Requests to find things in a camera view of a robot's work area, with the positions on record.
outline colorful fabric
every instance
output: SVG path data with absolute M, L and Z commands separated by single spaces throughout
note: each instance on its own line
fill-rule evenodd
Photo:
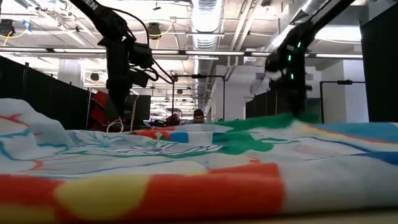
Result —
M 397 165 L 392 123 L 282 114 L 114 134 L 65 131 L 24 101 L 0 100 L 0 223 L 396 207 Z

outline ceiling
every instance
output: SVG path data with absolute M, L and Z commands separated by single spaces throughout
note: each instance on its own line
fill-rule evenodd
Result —
M 62 3 L 65 0 L 57 1 L 56 4 L 48 4 L 44 0 L 18 0 L 26 2 L 29 7 L 21 6 L 15 0 L 3 0 L 2 18 L 14 18 L 14 27 L 16 35 L 25 32 L 23 21 L 29 21 L 31 24 L 31 32 L 24 35 L 7 40 L 5 46 L 8 47 L 45 47 L 45 48 L 94 48 L 98 47 L 97 43 L 101 39 L 101 35 L 96 31 L 91 21 L 82 14 L 75 6 L 70 3 Z M 36 7 L 35 2 L 42 8 L 48 7 L 48 11 L 40 10 Z M 131 14 L 142 19 L 145 23 L 158 22 L 162 32 L 166 32 L 159 40 L 151 40 L 150 47 L 152 49 L 192 49 L 192 36 L 185 35 L 185 32 L 191 31 L 191 9 L 183 2 L 173 1 L 115 1 L 115 0 L 98 0 L 104 6 L 110 6 Z M 282 7 L 289 1 L 273 0 L 271 5 L 260 7 L 254 11 L 254 22 L 250 28 L 250 34 L 245 38 L 241 49 L 255 49 L 267 45 L 278 30 L 278 18 L 281 15 Z M 356 1 L 356 4 L 364 4 L 365 0 Z M 243 0 L 224 0 L 224 19 L 223 33 L 220 37 L 219 49 L 228 49 L 232 41 L 233 34 L 239 22 L 239 12 L 243 6 Z M 143 32 L 142 25 L 134 18 L 125 14 L 120 14 L 127 20 L 129 28 L 133 31 L 138 42 L 146 42 L 146 35 Z M 355 47 L 359 42 L 331 42 L 324 40 L 316 40 L 310 46 L 314 52 L 322 53 L 353 53 L 360 48 Z M 29 62 L 31 67 L 41 70 L 57 77 L 59 57 L 10 57 L 20 62 Z M 76 57 L 81 60 L 86 68 L 86 84 L 89 86 L 97 86 L 97 89 L 104 90 L 104 82 L 107 79 L 106 60 L 103 58 L 84 58 Z M 219 57 L 215 61 L 215 65 L 226 65 L 226 59 Z M 160 65 L 167 72 L 175 72 L 176 74 L 192 74 L 194 68 L 194 60 L 185 58 L 184 60 L 175 60 L 167 58 L 167 60 L 158 60 Z M 326 63 L 325 60 L 309 59 L 308 66 L 319 66 Z M 100 79 L 94 82 L 90 79 L 92 72 L 98 72 Z M 164 81 L 159 80 L 156 83 L 150 83 L 151 86 L 169 86 Z M 189 87 L 183 90 L 181 97 L 188 96 L 187 101 L 195 101 L 195 88 L 208 88 L 209 85 L 197 85 L 197 81 L 191 78 L 180 78 L 176 86 Z M 170 96 L 171 90 L 140 90 L 135 91 L 141 94 L 153 94 L 154 96 Z

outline folded cloth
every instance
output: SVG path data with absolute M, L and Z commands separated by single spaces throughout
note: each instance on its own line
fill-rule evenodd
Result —
M 396 207 L 398 127 L 291 114 L 66 131 L 0 99 L 0 223 L 180 220 Z

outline person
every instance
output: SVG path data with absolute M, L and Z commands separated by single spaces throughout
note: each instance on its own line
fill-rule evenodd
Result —
M 202 110 L 197 109 L 193 112 L 193 119 L 187 121 L 185 124 L 203 124 L 205 122 L 205 114 Z

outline tie-dye cloth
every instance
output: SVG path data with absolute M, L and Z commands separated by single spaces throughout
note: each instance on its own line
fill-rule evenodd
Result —
M 398 127 L 289 114 L 65 131 L 0 100 L 0 223 L 250 217 L 398 205 Z

